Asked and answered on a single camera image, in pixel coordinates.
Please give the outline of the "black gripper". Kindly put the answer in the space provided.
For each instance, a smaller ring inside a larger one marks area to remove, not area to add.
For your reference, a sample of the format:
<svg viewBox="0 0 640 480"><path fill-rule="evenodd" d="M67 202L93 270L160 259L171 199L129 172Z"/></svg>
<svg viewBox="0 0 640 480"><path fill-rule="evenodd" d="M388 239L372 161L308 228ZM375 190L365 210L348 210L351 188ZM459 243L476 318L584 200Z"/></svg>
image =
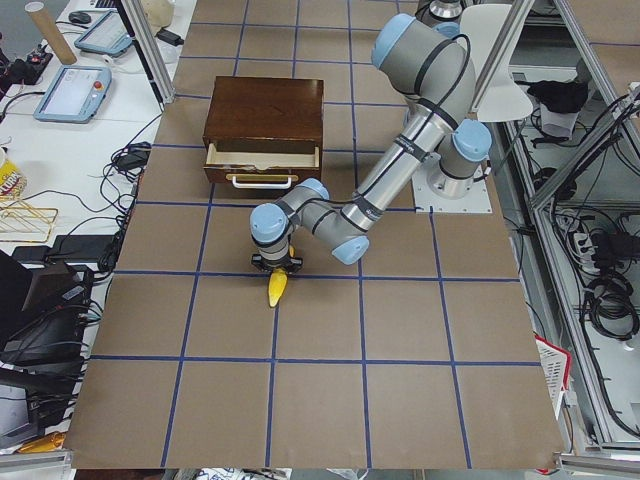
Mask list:
<svg viewBox="0 0 640 480"><path fill-rule="evenodd" d="M296 257L290 250L286 250L281 258L270 260L260 253L251 256L251 264L262 272L273 273L281 270L286 274L295 274L303 266L303 259Z"/></svg>

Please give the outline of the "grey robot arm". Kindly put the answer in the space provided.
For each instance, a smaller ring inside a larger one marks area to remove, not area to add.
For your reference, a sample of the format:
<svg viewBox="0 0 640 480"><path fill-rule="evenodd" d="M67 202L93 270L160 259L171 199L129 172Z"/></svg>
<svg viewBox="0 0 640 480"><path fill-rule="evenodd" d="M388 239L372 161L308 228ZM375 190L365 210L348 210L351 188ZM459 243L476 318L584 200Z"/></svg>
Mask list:
<svg viewBox="0 0 640 480"><path fill-rule="evenodd" d="M405 96L412 116L350 200L333 201L320 181L308 179L256 207L249 220L255 268L297 272L303 261L291 254L290 245L299 228L324 242L343 264L355 263L369 246L368 231L414 172L466 126L476 86L466 35L451 39L413 16L397 14L378 34L371 61Z"/></svg>

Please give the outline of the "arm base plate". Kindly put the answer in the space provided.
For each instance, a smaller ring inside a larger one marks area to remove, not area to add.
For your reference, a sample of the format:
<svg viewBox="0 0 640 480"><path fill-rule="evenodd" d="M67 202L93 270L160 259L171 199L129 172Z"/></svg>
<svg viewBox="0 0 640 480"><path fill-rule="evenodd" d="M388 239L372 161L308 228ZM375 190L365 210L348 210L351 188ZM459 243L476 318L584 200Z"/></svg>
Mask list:
<svg viewBox="0 0 640 480"><path fill-rule="evenodd" d="M421 168L412 177L412 190L417 213L491 214L492 206L486 181L475 177L448 180L436 169L429 173Z"/></svg>

